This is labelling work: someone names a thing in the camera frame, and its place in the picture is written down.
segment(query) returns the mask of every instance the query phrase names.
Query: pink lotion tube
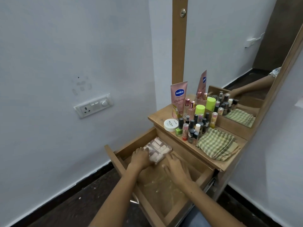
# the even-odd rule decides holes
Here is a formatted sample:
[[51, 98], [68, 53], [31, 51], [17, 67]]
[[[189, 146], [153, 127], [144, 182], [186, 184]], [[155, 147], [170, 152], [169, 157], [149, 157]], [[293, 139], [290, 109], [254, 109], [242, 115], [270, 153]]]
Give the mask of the pink lotion tube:
[[183, 116], [186, 89], [187, 81], [171, 85], [172, 117], [175, 119]]
[[196, 96], [198, 96], [198, 92], [201, 92], [201, 95], [206, 92], [206, 71], [201, 74]]

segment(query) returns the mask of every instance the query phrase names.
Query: hand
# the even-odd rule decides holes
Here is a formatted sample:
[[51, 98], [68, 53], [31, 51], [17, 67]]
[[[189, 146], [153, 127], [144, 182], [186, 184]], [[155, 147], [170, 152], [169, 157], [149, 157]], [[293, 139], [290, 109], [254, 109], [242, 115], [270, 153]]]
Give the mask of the hand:
[[230, 99], [234, 99], [236, 96], [241, 95], [241, 92], [238, 90], [238, 88], [233, 89], [228, 92], [230, 94]]
[[131, 163], [128, 165], [128, 167], [141, 172], [143, 169], [149, 167], [152, 164], [153, 162], [149, 160], [149, 149], [143, 149], [143, 147], [140, 147], [133, 152]]
[[188, 167], [183, 161], [180, 161], [174, 154], [166, 154], [169, 165], [162, 165], [167, 175], [181, 190], [188, 182], [192, 181]]

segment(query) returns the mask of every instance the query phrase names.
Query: drawer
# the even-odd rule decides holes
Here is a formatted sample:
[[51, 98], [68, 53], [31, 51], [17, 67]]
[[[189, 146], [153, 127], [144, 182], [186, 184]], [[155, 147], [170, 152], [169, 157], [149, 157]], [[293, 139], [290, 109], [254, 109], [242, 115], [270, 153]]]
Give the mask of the drawer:
[[[145, 146], [155, 137], [159, 137], [172, 147], [172, 153], [187, 164], [191, 178], [203, 189], [211, 180], [214, 170], [154, 127], [116, 152], [113, 152], [108, 145], [105, 146], [120, 176], [125, 173], [133, 151]], [[140, 173], [133, 196], [138, 200], [139, 206], [152, 226], [175, 226], [190, 210], [192, 203], [171, 182], [162, 164], [168, 164], [165, 158]]]

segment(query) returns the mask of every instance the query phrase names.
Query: green checkered cloth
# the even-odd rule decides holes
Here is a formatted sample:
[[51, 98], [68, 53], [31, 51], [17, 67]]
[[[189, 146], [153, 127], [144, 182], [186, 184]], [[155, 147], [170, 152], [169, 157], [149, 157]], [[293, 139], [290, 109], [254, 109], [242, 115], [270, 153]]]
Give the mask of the green checkered cloth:
[[252, 127], [252, 124], [255, 121], [255, 117], [252, 114], [248, 114], [240, 109], [232, 110], [225, 117], [248, 127]]
[[208, 131], [199, 139], [197, 146], [201, 148], [208, 157], [224, 161], [226, 160], [224, 156], [228, 156], [230, 154], [227, 153], [227, 151], [233, 144], [234, 140], [235, 138], [230, 134], [209, 128]]

